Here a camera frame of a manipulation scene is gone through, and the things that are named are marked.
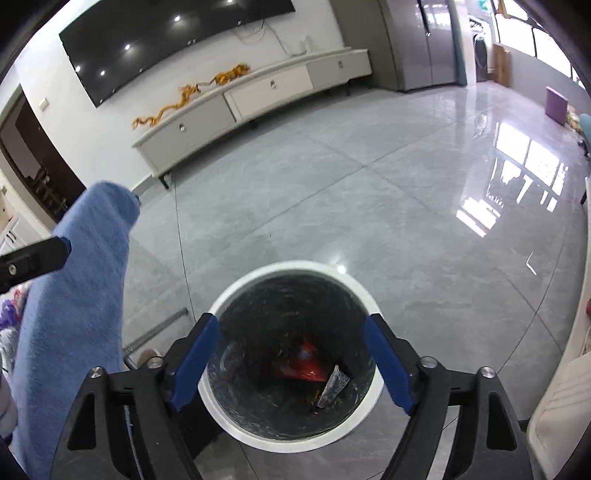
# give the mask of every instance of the television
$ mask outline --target television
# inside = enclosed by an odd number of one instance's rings
[[[99,106],[182,48],[294,11],[291,0],[100,0],[60,39],[86,93]]]

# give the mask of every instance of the trash can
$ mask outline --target trash can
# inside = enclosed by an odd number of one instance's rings
[[[351,276],[316,262],[268,265],[232,284],[210,312],[220,335],[199,393],[237,440],[313,450],[348,434],[377,402],[384,382],[362,328],[380,311]]]

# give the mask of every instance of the refrigerator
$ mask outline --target refrigerator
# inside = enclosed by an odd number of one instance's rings
[[[408,91],[456,82],[448,0],[331,0],[346,46],[367,48],[370,82]]]

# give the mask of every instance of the purple box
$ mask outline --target purple box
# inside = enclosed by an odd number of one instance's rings
[[[546,115],[552,120],[564,125],[566,122],[566,110],[569,105],[568,99],[559,94],[556,90],[546,87]]]

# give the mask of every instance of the dark wooden door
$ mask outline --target dark wooden door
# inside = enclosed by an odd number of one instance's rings
[[[35,159],[71,206],[85,187],[53,146],[28,102],[23,104],[15,124]]]

